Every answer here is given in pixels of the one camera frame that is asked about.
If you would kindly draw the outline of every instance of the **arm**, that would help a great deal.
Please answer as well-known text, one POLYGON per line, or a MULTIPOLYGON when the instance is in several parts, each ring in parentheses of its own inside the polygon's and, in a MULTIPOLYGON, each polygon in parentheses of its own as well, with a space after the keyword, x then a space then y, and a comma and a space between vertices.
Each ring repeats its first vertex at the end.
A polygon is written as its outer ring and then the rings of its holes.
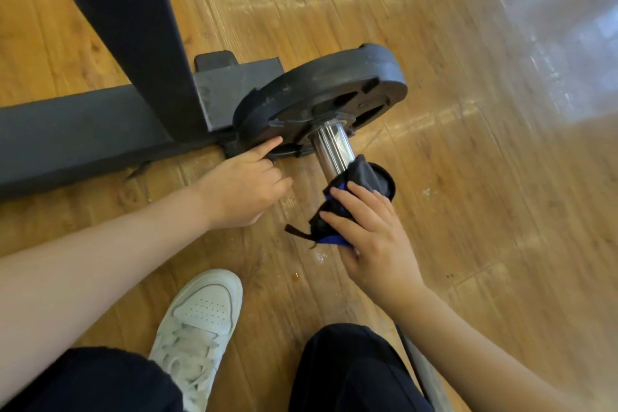
POLYGON ((264 156, 225 161, 144 209, 0 259, 0 404, 126 291, 209 229, 256 221, 292 184, 264 156))
POLYGON ((425 287, 412 246, 387 198, 354 183, 332 195, 355 223, 321 217, 356 248, 341 249, 351 279, 398 323, 474 411, 563 411, 564 396, 472 329, 425 287))

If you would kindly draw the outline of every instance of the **forearm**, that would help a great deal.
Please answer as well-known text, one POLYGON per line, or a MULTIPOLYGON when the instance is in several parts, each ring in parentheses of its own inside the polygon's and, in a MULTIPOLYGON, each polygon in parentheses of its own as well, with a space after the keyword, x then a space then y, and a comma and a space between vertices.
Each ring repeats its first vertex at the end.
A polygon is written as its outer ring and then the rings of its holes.
POLYGON ((474 411, 564 411, 572 407, 551 385, 456 315, 432 291, 394 320, 474 411))
POLYGON ((190 188, 0 259, 0 403, 208 226, 190 188))

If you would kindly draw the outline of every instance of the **weight plate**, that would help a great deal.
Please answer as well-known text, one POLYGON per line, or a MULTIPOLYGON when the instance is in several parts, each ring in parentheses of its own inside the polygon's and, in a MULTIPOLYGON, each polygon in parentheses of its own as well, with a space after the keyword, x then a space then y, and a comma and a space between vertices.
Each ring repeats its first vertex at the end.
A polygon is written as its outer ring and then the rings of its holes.
POLYGON ((339 119, 351 136, 407 92, 392 52, 363 44, 312 60, 252 90, 234 111, 232 125, 245 150, 282 136, 274 156, 298 156, 311 147, 307 135, 319 125, 339 119))

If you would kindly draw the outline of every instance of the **black pants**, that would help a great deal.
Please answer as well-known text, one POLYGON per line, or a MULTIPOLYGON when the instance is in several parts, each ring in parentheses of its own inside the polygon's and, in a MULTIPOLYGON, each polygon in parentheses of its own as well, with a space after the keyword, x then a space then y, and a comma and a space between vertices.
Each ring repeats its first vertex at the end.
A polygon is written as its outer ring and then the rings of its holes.
MULTIPOLYGON (((389 343, 368 327, 332 324, 305 346, 290 411, 431 411, 389 343)), ((68 350, 2 412, 182 412, 154 362, 104 347, 68 350)))

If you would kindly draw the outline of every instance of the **shoe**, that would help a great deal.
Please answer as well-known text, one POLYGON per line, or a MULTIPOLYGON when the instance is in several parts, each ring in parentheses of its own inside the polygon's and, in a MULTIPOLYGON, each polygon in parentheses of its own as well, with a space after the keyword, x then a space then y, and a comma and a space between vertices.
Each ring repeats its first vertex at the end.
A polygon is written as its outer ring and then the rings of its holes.
POLYGON ((187 412, 205 412, 241 304, 240 279, 229 270, 214 269, 187 283, 168 308, 150 360, 181 389, 187 412))

